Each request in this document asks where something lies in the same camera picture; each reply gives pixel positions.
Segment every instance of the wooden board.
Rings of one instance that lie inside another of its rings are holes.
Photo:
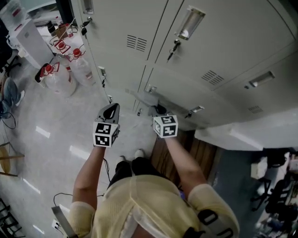
[[[178,141],[190,152],[191,156],[199,163],[206,179],[211,171],[217,146],[194,138],[194,131],[178,131]],[[180,185],[180,178],[168,151],[164,139],[156,139],[151,154],[152,165],[163,175],[168,177],[175,185]]]

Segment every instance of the white sneaker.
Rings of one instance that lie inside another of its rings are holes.
[[[138,158],[138,157],[145,157],[145,153],[142,149],[139,149],[135,152],[135,159]]]
[[[25,96],[25,90],[23,90],[20,93],[20,100],[15,104],[16,106],[19,106],[20,105],[20,102],[23,100],[24,96]]]
[[[117,163],[116,164],[119,164],[122,161],[126,161],[125,156],[123,156],[123,155],[119,156],[119,158],[117,159]]]

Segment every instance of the metal cabinet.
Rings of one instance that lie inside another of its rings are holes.
[[[90,47],[147,59],[166,0],[80,0]]]
[[[113,101],[120,104],[121,108],[132,110],[135,98],[131,92],[137,92],[145,69],[143,60],[136,60],[134,56],[116,54],[105,51],[100,47],[92,47],[92,55],[97,73],[101,80],[104,78],[100,67],[106,73],[105,89],[113,97]]]
[[[204,110],[187,119],[199,127],[230,123],[238,117],[231,104],[215,94],[204,93],[196,82],[183,79],[175,72],[154,68],[146,88],[150,86],[156,87],[155,93],[160,95],[162,102],[168,104],[172,112],[183,118],[189,110],[203,106]],[[136,109],[136,113],[140,112],[141,107],[142,104]],[[142,113],[146,115],[146,109],[142,109]]]
[[[183,40],[175,32],[189,6],[205,16],[190,38]],[[167,62],[176,39],[181,44]],[[156,63],[215,90],[293,41],[291,31],[267,0],[185,0]]]
[[[256,75],[215,92],[233,104],[245,120],[298,106],[298,52]]]

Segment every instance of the white box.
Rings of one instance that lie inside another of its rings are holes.
[[[175,137],[178,133],[177,116],[162,116],[153,118],[153,128],[160,138]]]
[[[118,137],[120,126],[105,122],[93,122],[93,143],[96,146],[111,147]]]
[[[251,177],[254,179],[260,179],[264,177],[267,168],[267,157],[262,157],[260,162],[251,164]]]

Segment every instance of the tiled floor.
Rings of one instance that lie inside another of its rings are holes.
[[[63,99],[35,83],[35,73],[35,69],[26,65],[13,72],[16,84],[20,90],[26,90],[26,95],[19,108],[13,110],[17,128],[6,128],[6,132],[8,140],[15,149],[25,154],[25,158],[16,164],[19,177],[0,176],[0,197],[11,205],[12,213],[27,237],[62,237],[51,227],[53,197],[59,192],[72,193],[76,175],[93,148],[93,121],[106,102],[97,84],[92,88],[77,86],[70,98]],[[13,125],[10,119],[6,123]],[[138,148],[149,154],[156,138],[150,119],[121,110],[119,123],[119,138],[105,156],[110,177],[115,173],[118,156],[132,157]],[[7,140],[2,122],[0,132],[3,134],[0,142]],[[98,194],[103,194],[107,186],[108,177],[103,165]],[[55,201],[57,205],[69,208],[71,197],[58,195]],[[45,234],[39,233],[33,225]]]

